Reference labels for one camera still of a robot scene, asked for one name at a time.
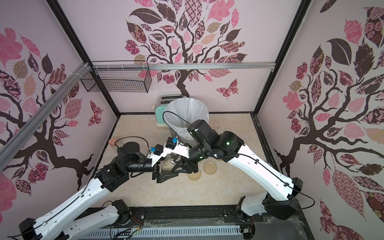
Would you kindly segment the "glass jar tan lid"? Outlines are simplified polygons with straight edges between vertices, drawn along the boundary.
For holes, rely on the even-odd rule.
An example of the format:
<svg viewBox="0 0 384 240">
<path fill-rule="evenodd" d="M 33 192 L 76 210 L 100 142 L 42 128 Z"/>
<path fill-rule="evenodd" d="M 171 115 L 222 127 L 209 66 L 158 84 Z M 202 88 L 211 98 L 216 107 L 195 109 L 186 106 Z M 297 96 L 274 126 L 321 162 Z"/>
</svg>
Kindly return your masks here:
<svg viewBox="0 0 384 240">
<path fill-rule="evenodd" d="M 177 161 L 179 159 L 179 155 L 177 154 L 169 154 L 165 160 L 163 161 L 163 165 L 161 167 L 162 171 L 168 171 L 171 172 L 172 169 L 176 166 Z"/>
</svg>

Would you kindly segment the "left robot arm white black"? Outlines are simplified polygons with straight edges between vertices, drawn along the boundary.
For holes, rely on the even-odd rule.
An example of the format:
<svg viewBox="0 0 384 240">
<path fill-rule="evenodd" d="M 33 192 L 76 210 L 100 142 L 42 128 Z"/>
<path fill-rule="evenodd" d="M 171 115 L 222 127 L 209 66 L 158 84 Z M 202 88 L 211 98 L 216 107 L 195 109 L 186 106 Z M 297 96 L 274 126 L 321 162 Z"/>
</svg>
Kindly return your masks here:
<svg viewBox="0 0 384 240">
<path fill-rule="evenodd" d="M 125 225 L 132 219 L 132 211 L 123 200 L 116 200 L 106 208 L 80 218 L 79 216 L 94 203 L 109 195 L 127 182 L 134 173 L 153 173 L 157 179 L 159 161 L 171 154 L 189 157 L 189 147 L 175 138 L 169 138 L 165 145 L 148 149 L 146 155 L 136 142 L 128 142 L 117 149 L 118 155 L 64 203 L 42 217 L 27 218 L 20 223 L 20 234 L 16 240 L 75 240 L 93 230 L 118 223 Z"/>
</svg>

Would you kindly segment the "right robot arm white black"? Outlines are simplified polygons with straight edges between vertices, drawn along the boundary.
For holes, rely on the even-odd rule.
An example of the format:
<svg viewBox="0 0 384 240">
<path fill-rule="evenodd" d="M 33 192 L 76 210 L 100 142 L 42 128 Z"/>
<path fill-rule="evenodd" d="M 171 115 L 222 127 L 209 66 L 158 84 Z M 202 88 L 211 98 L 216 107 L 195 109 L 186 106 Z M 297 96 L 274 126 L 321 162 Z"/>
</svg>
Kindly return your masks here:
<svg viewBox="0 0 384 240">
<path fill-rule="evenodd" d="M 229 131 L 218 134 L 204 120 L 195 121 L 187 131 L 197 143 L 194 147 L 181 143 L 176 137 L 166 142 L 166 150 L 181 158 L 173 171 L 181 169 L 188 174 L 195 173 L 198 163 L 207 158 L 222 160 L 242 170 L 260 184 L 264 192 L 241 197 L 237 205 L 237 213 L 241 218 L 269 214 L 287 220 L 300 210 L 296 196 L 302 192 L 301 179 L 292 179 L 279 173 L 261 160 L 236 134 Z"/>
</svg>

